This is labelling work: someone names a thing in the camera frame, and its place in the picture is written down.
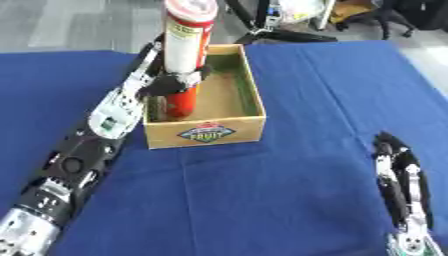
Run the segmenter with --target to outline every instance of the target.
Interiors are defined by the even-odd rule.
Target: white label
[[[165,68],[168,72],[188,73],[196,69],[203,28],[192,28],[167,17]]]

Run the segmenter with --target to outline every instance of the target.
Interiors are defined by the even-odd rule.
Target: wooden crate
[[[258,141],[266,112],[241,45],[210,45],[213,72],[201,83],[194,113],[184,119],[155,121],[159,100],[150,99],[144,115],[149,148],[205,146]]]

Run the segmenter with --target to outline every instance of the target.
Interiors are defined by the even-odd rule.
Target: can
[[[164,64],[167,72],[190,73],[205,64],[215,0],[165,0]],[[167,114],[186,117],[196,106],[198,86],[166,97]]]

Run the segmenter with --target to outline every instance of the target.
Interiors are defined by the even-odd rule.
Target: blue table cover
[[[427,170],[434,235],[448,245],[448,104],[397,49],[372,41],[246,51],[268,114],[263,139],[149,151],[140,125],[51,255],[385,255],[392,224],[370,157],[381,130]],[[0,55],[0,215],[132,58]]]

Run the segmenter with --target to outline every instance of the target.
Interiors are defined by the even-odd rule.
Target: robotic hand
[[[143,115],[145,96],[181,92],[206,69],[163,72],[163,36],[147,44],[122,83],[53,149],[0,221],[0,256],[43,256],[108,174],[127,135]]]
[[[410,148],[382,132],[375,137],[378,188],[397,228],[389,234],[391,256],[443,256],[429,234],[433,226],[426,176]]]

